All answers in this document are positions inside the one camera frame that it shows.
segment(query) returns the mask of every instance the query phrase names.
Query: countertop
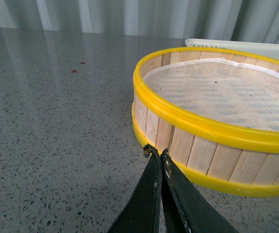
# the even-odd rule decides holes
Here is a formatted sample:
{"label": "countertop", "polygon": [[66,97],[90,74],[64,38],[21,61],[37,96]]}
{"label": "countertop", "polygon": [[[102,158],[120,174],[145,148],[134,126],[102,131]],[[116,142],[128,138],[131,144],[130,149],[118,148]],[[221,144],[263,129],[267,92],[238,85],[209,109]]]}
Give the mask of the countertop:
{"label": "countertop", "polygon": [[[172,47],[184,40],[0,29],[0,233],[109,229],[148,162],[132,73]],[[196,187],[238,231],[279,232],[279,197]]]}

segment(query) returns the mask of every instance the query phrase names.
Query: white mesh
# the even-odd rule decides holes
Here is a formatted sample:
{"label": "white mesh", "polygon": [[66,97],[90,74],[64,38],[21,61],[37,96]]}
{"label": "white mesh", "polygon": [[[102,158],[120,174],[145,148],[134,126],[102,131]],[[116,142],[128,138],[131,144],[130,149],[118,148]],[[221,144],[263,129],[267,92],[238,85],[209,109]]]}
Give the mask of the white mesh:
{"label": "white mesh", "polygon": [[154,69],[143,80],[159,96],[225,123],[279,131],[279,73],[224,59]]}

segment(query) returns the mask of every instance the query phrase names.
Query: sieve frame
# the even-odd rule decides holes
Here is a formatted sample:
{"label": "sieve frame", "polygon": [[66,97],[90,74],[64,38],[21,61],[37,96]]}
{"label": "sieve frame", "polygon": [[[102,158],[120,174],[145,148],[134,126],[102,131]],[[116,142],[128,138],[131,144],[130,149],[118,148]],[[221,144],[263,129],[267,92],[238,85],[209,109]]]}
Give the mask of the sieve frame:
{"label": "sieve frame", "polygon": [[279,132],[250,129],[197,115],[165,100],[145,84],[140,75],[140,69],[144,63],[160,55],[182,51],[229,53],[279,65],[278,60],[236,50],[218,48],[172,48],[160,50],[145,56],[136,65],[133,73],[133,87],[140,101],[158,117],[198,137],[243,150],[279,154]]}

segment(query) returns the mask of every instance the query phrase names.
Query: sieve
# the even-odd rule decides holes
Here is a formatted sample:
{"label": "sieve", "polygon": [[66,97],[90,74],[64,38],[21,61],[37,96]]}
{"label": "sieve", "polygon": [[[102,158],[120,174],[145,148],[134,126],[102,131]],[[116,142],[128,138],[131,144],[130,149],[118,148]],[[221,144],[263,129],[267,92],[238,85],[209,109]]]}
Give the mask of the sieve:
{"label": "sieve", "polygon": [[168,148],[187,178],[242,196],[279,195],[279,61],[215,48],[144,57],[132,119],[142,145]]}

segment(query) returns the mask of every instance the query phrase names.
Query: gray curtain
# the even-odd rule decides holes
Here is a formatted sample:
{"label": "gray curtain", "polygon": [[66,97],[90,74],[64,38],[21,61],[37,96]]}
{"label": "gray curtain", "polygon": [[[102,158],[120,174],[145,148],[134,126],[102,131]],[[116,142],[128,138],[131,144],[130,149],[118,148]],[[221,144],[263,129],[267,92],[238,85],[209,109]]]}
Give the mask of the gray curtain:
{"label": "gray curtain", "polygon": [[279,44],[279,0],[0,0],[0,27]]}

